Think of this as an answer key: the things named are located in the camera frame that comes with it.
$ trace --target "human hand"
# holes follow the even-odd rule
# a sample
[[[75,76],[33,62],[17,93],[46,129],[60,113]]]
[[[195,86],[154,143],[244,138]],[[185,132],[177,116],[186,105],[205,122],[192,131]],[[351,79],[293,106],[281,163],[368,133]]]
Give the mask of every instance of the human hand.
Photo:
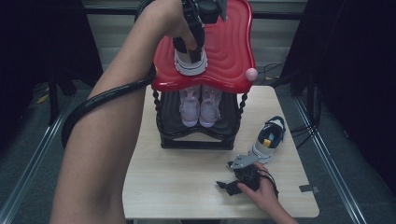
[[[268,175],[268,169],[265,168],[261,163],[255,162],[254,165],[259,169],[260,175]],[[252,190],[248,186],[243,183],[237,184],[238,188],[240,188],[247,196],[249,196],[257,206],[263,210],[268,211],[269,208],[273,207],[274,204],[278,204],[277,197],[274,192],[274,187],[271,184],[271,181],[267,178],[260,178],[260,187],[256,191]]]
[[[268,175],[268,169],[261,163],[255,162],[254,165],[261,170],[261,175]],[[297,221],[282,207],[274,192],[271,181],[267,178],[260,178],[260,187],[256,191],[252,190],[243,183],[237,184],[248,197],[265,213],[267,213],[277,224],[292,224]]]
[[[197,48],[197,43],[183,15],[181,0],[155,0],[144,9],[142,14],[144,13],[151,17],[158,16],[158,20],[162,23],[163,35],[181,37],[188,49]]]

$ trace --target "red stool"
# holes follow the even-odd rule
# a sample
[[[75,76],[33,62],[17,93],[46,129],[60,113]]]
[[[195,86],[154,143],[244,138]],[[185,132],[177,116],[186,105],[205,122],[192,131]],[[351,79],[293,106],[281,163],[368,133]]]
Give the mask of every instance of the red stool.
[[[165,37],[160,42],[154,57],[157,76],[151,88],[154,90],[156,121],[163,148],[233,149],[247,93],[253,84],[245,75],[249,68],[255,68],[250,46],[251,15],[247,0],[228,0],[227,21],[218,19],[215,24],[205,25],[204,48],[208,65],[197,76],[186,77],[176,70],[172,38]],[[219,104],[221,119],[213,127],[205,128],[199,123],[186,127],[181,122],[178,91],[193,85],[209,85],[223,91]],[[238,93],[243,93],[239,106]],[[220,141],[175,140],[197,132]]]

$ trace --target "table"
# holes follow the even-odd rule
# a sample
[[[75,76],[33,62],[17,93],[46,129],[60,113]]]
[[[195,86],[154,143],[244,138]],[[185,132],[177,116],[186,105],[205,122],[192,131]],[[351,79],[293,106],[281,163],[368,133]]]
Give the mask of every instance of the table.
[[[248,154],[265,121],[276,115],[284,118],[273,88],[253,86],[247,96],[233,150],[163,149],[152,89],[147,89],[141,132],[124,184],[126,218],[268,218],[247,195],[229,196],[216,184],[234,180],[227,162],[238,154]],[[286,128],[284,142],[266,167],[276,181],[285,209],[293,217],[316,217],[318,205],[313,193],[300,192],[299,186],[309,183]],[[210,139],[201,133],[187,138]]]

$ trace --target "pink sneaker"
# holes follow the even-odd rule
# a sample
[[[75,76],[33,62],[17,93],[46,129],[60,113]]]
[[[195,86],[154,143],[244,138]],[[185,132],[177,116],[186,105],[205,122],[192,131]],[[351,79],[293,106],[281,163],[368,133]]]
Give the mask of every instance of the pink sneaker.
[[[202,86],[201,115],[199,122],[206,128],[212,127],[220,119],[219,103],[222,91],[210,86]]]
[[[181,121],[187,127],[192,127],[198,122],[200,92],[201,85],[191,86],[179,91]]]

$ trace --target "black clamp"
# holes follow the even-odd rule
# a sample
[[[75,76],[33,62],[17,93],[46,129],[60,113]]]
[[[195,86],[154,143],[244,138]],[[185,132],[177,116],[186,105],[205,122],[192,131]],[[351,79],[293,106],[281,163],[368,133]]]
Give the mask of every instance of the black clamp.
[[[186,19],[189,27],[201,26],[201,20],[199,18],[198,5],[194,0],[181,0],[183,5],[183,15]]]
[[[256,191],[257,189],[260,188],[260,178],[266,178],[270,180],[276,197],[278,197],[279,191],[276,188],[276,182],[274,178],[266,171],[264,170],[259,170],[253,163],[255,161],[258,161],[259,158],[256,157],[255,155],[252,156],[243,156],[243,155],[238,155],[234,161],[229,161],[228,165],[230,166],[231,169],[234,171],[234,175],[237,178],[237,180],[226,184],[220,181],[217,181],[216,183],[221,189],[226,189],[227,193],[230,196],[233,196],[235,194],[239,194],[242,192],[240,188],[236,185],[237,183],[243,183],[252,190]],[[266,175],[261,175],[260,171],[263,171],[266,173]]]

